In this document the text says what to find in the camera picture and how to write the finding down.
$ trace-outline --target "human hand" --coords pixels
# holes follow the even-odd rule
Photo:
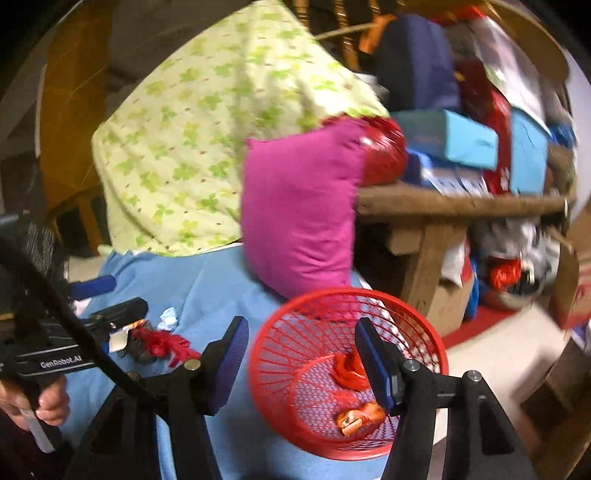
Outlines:
[[[66,393],[66,377],[62,376],[49,385],[39,396],[39,408],[35,414],[48,425],[63,425],[70,414],[70,397]],[[23,430],[28,430],[21,409],[31,406],[21,389],[13,382],[0,381],[0,408]]]

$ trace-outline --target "wooden shelf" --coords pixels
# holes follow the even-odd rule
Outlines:
[[[564,196],[446,197],[434,190],[403,183],[361,188],[357,213],[376,221],[401,216],[501,218],[540,216],[561,212]]]
[[[484,305],[478,305],[476,317],[468,322],[462,323],[462,326],[459,327],[458,330],[443,337],[443,345],[448,349],[466,342],[516,313],[517,312],[502,312],[499,310],[493,310]]]

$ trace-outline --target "green patterned blanket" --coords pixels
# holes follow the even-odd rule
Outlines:
[[[182,256],[240,238],[244,139],[306,132],[341,112],[388,115],[283,3],[261,0],[221,20],[93,136],[114,249]]]

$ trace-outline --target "blue cloth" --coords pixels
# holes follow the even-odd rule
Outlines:
[[[457,164],[454,162],[439,160],[436,157],[409,148],[407,148],[407,153],[408,163],[402,174],[402,181],[419,187],[434,189],[433,180],[438,176],[450,179],[456,178]]]
[[[160,314],[174,307],[179,324],[175,333],[203,351],[221,338],[236,315],[249,323],[251,340],[227,405],[216,417],[207,417],[213,448],[225,480],[247,478],[304,480],[373,480],[381,476],[386,457],[362,462],[338,462],[311,455],[277,435],[254,406],[246,376],[248,355],[254,338],[266,319],[285,301],[254,279],[244,266],[242,247],[183,258],[142,253],[112,254],[100,274],[113,275],[117,288],[94,298],[85,314],[142,297],[148,302],[147,319],[153,325]],[[353,284],[359,285],[355,276]],[[135,364],[130,357],[113,356],[125,371],[142,376],[168,371],[168,361]],[[72,413],[64,434],[77,445],[113,387],[98,369],[68,375]],[[160,468],[164,480],[175,479],[170,437],[158,419]]]
[[[441,26],[419,15],[400,15],[384,29],[374,58],[377,81],[389,91],[389,111],[460,109],[452,52]]]

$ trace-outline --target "black cable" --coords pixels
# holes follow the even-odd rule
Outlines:
[[[38,297],[49,313],[55,317],[63,329],[76,341],[95,365],[109,377],[115,385],[130,397],[146,402],[155,412],[166,419],[164,406],[139,383],[132,380],[97,345],[92,335],[74,315],[70,307],[59,297],[47,279],[33,266],[28,258],[16,249],[7,239],[0,236],[0,265],[7,269],[22,286]]]

